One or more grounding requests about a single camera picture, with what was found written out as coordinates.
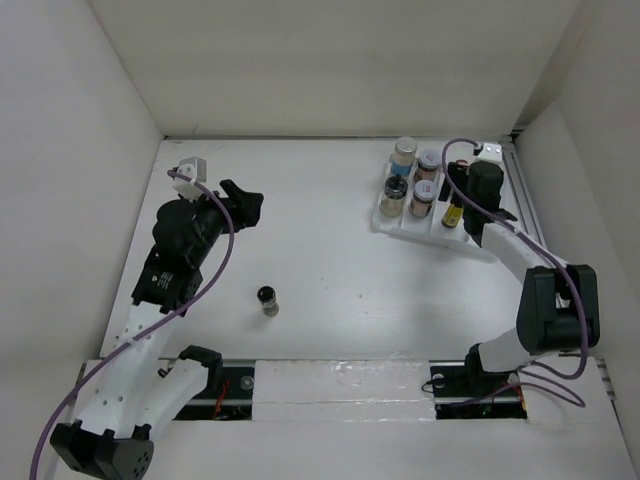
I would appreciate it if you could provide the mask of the yellow label cork bottle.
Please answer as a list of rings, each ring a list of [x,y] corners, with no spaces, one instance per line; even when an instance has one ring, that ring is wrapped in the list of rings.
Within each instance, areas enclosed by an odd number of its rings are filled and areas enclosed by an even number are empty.
[[[441,224],[448,229],[458,226],[463,216],[463,207],[450,203],[441,218]]]

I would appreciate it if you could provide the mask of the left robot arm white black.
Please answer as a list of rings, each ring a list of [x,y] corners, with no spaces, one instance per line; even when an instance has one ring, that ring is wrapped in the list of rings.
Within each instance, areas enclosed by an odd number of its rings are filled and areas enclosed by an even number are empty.
[[[50,436],[72,471],[94,479],[143,478],[168,424],[191,399],[222,387],[222,356],[214,350],[190,345],[164,375],[157,362],[187,310],[213,286],[201,266],[215,242],[256,226],[264,197],[231,180],[212,192],[184,174],[169,175],[178,197],[157,211],[127,323],[113,352],[80,380],[98,380],[84,409]]]

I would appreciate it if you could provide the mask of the red label spice jar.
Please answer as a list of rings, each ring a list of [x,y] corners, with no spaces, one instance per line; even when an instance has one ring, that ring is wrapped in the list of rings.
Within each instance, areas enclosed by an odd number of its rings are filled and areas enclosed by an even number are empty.
[[[441,166],[441,155],[438,151],[433,149],[422,150],[417,157],[413,181],[415,183],[422,180],[435,182]]]
[[[429,215],[433,202],[437,197],[437,188],[431,180],[420,180],[414,185],[409,204],[409,213],[417,218]]]

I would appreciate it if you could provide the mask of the blue label silver lid jar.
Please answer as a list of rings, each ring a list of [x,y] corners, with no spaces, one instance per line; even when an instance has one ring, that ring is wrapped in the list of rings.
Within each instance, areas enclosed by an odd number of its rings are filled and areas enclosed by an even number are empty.
[[[400,137],[396,140],[394,150],[390,155],[390,173],[408,177],[415,162],[417,142],[412,137]]]

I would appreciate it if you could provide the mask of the small black lid bottle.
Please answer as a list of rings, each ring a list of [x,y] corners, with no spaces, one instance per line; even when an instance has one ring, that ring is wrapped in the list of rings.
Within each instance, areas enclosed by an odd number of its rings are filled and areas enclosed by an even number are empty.
[[[273,317],[278,314],[279,304],[277,302],[276,291],[273,287],[262,286],[257,291],[257,299],[266,316]]]

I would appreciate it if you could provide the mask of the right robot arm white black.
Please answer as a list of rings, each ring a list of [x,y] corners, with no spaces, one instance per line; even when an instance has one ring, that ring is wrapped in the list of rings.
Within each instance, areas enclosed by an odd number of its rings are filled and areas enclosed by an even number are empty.
[[[564,262],[517,227],[516,216],[501,206],[499,165],[452,162],[444,174],[443,188],[462,205],[466,233],[509,269],[522,292],[514,327],[473,345],[462,369],[441,385],[460,389],[469,404],[502,394],[499,382],[510,376],[532,376],[537,388],[556,393],[582,376],[599,341],[594,269]]]

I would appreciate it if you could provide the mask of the black grinder top jar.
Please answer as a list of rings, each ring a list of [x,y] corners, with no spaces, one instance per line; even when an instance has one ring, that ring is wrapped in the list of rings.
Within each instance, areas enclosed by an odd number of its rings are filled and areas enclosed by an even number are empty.
[[[396,218],[402,214],[404,201],[408,191],[407,181],[400,175],[388,177],[383,185],[379,211],[388,218]]]

